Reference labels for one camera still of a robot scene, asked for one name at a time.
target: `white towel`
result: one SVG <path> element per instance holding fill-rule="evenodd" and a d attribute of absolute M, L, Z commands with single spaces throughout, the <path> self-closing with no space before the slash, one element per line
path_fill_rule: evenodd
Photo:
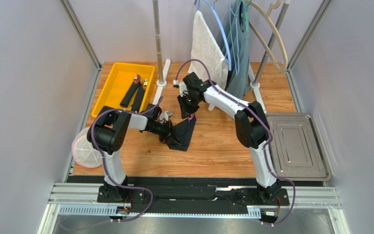
<path fill-rule="evenodd" d="M 194 16 L 191 58 L 201 60 L 208 68 L 211 79 L 222 89 L 225 89 L 228 65 L 225 63 L 224 55 L 200 11 L 197 11 Z M 206 70 L 200 63 L 191 62 L 188 73 L 192 72 L 195 72 L 202 81 L 208 80 Z"/>

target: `mesh laundry bag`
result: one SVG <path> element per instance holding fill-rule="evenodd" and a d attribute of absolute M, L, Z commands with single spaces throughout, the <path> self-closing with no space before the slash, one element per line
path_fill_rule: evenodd
<path fill-rule="evenodd" d="M 102 155 L 92 147 L 86 139 L 90 127 L 82 129 L 72 144 L 72 155 L 76 163 L 82 167 L 95 168 L 102 165 Z"/>

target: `robotic arm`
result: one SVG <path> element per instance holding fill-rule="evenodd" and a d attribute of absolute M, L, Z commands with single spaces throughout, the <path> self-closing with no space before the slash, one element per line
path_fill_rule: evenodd
<path fill-rule="evenodd" d="M 227 98 L 221 95 L 218 90 L 221 90 L 218 85 L 213 87 L 209 80 L 202 81 L 195 73 L 187 75 L 183 82 L 180 82 L 180 95 L 177 97 L 181 107 L 182 118 L 187 118 L 194 114 L 199 109 L 198 104 L 201 101 L 219 107 L 234 118 L 236 136 L 239 142 L 249 149 L 257 172 L 256 182 L 259 188 L 259 197 L 262 200 L 271 199 L 281 189 L 281 185 L 280 181 L 273 177 L 268 170 L 267 163 L 273 168 L 271 157 L 268 156 L 268 161 L 266 162 L 262 151 L 262 145 L 268 140 L 268 135 L 251 113 L 239 103 L 249 107 L 268 126 L 263 109 L 256 101 L 249 103 L 225 93 L 230 97 Z M 105 106 L 101 113 L 110 109 L 112 108 Z M 119 184 L 125 184 L 126 175 L 122 168 L 120 148 L 128 129 L 157 134 L 162 143 L 181 144 L 179 138 L 174 134 L 172 123 L 168 119 L 169 116 L 171 116 L 170 113 L 162 113 L 161 108 L 157 107 L 143 116 L 132 115 L 127 112 L 111 112 L 95 123 L 95 139 L 99 147 L 107 153 L 105 154 L 106 165 L 104 166 L 114 181 Z M 87 139 L 89 142 L 92 141 L 90 131 Z M 114 184 L 107 176 L 105 176 L 105 187 L 108 190 L 115 189 Z"/>
<path fill-rule="evenodd" d="M 268 140 L 267 132 L 249 111 L 239 105 L 239 103 L 248 106 L 269 127 L 262 106 L 256 101 L 249 103 L 225 93 L 231 97 L 227 98 L 221 95 L 220 91 L 217 91 L 217 89 L 222 90 L 217 84 L 215 84 L 217 88 L 215 89 L 209 80 L 203 82 L 195 73 L 187 75 L 183 79 L 183 83 L 180 82 L 180 95 L 177 97 L 181 107 L 182 118 L 195 113 L 199 109 L 198 104 L 204 101 L 219 107 L 235 119 L 236 136 L 239 142 L 249 149 L 257 172 L 256 182 L 261 187 L 265 198 L 270 199 L 273 197 L 279 191 L 281 185 L 280 181 L 272 176 L 266 166 L 269 163 L 270 167 L 273 168 L 269 152 L 267 152 L 268 162 L 266 162 L 263 155 L 262 146 Z"/>

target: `gray wall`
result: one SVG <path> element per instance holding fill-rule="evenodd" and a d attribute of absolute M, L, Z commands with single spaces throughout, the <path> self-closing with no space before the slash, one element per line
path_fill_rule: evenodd
<path fill-rule="evenodd" d="M 276 0 L 253 0 L 265 10 Z M 152 0 L 70 0 L 96 55 L 102 61 L 155 61 L 155 31 Z M 219 0 L 215 9 L 224 19 L 230 2 Z M 312 17 L 322 0 L 293 0 L 280 30 L 289 57 L 292 56 Z M 192 29 L 196 6 L 194 0 L 159 0 L 161 40 L 163 58 L 185 61 L 190 58 Z M 219 27 L 210 8 L 202 2 L 200 10 L 213 32 L 218 35 Z M 276 21 L 280 9 L 272 12 Z M 253 7 L 249 10 L 251 22 L 258 28 L 266 41 L 272 31 L 263 17 Z M 260 61 L 264 49 L 251 33 L 251 61 Z M 274 54 L 281 60 L 278 45 Z"/>
<path fill-rule="evenodd" d="M 59 1 L 0 1 L 0 233 L 36 233 L 95 69 Z"/>
<path fill-rule="evenodd" d="M 351 232 L 374 233 L 374 1 L 334 1 L 293 74 Z"/>

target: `yellow tray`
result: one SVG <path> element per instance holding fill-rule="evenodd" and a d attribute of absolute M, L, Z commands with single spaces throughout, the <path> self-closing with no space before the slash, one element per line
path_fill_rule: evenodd
<path fill-rule="evenodd" d="M 148 79 L 147 89 L 145 90 L 140 108 L 140 111 L 144 111 L 148 105 L 147 98 L 149 97 L 150 90 L 152 90 L 151 86 L 154 84 L 154 72 L 155 67 L 150 65 L 123 62 L 114 63 L 92 110 L 92 117 L 96 118 L 104 106 L 124 109 L 124 107 L 120 106 L 120 103 L 130 88 L 136 74 L 139 74 L 141 79 Z M 136 93 L 132 96 L 128 107 L 125 107 L 127 110 L 131 109 L 135 95 Z"/>

